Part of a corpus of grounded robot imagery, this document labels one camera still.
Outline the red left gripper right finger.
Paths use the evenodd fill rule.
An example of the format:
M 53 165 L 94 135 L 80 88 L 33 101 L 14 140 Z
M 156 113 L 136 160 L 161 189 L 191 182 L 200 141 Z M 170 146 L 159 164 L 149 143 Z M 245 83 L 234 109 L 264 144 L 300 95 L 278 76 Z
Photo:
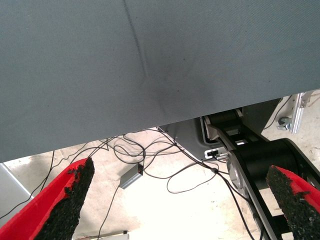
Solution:
M 320 238 L 320 191 L 285 168 L 271 165 L 266 175 L 295 240 Z

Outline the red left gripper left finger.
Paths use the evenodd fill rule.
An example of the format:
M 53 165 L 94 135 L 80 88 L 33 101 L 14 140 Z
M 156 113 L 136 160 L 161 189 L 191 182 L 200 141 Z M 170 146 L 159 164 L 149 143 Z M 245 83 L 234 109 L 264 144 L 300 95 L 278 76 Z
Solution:
M 2 240 L 70 240 L 95 173 L 91 157 L 66 167 L 0 229 Z

